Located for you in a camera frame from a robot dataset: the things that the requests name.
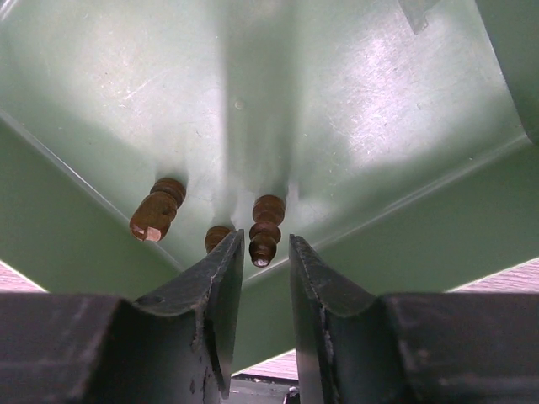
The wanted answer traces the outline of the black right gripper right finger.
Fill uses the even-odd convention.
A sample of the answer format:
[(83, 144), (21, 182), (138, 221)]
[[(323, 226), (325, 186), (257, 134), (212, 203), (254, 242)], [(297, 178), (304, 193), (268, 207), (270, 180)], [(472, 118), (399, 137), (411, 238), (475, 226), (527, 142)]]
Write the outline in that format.
[(387, 308), (289, 239), (296, 362), (303, 403), (398, 403), (400, 358)]

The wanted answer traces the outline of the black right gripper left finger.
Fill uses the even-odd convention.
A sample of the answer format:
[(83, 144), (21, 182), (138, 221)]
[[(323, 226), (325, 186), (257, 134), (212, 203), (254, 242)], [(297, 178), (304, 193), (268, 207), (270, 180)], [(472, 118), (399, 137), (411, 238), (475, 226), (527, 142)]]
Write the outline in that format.
[(218, 403), (229, 394), (244, 232), (124, 306), (115, 333), (115, 403)]

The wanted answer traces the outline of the green plastic tray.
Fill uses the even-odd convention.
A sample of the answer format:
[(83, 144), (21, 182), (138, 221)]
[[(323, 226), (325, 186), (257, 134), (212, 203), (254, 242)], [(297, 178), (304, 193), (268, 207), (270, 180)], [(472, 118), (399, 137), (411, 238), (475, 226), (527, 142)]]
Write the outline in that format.
[[(186, 196), (142, 242), (160, 178)], [(3, 263), (136, 298), (264, 194), (376, 293), (536, 258), (537, 2), (2, 2)]]

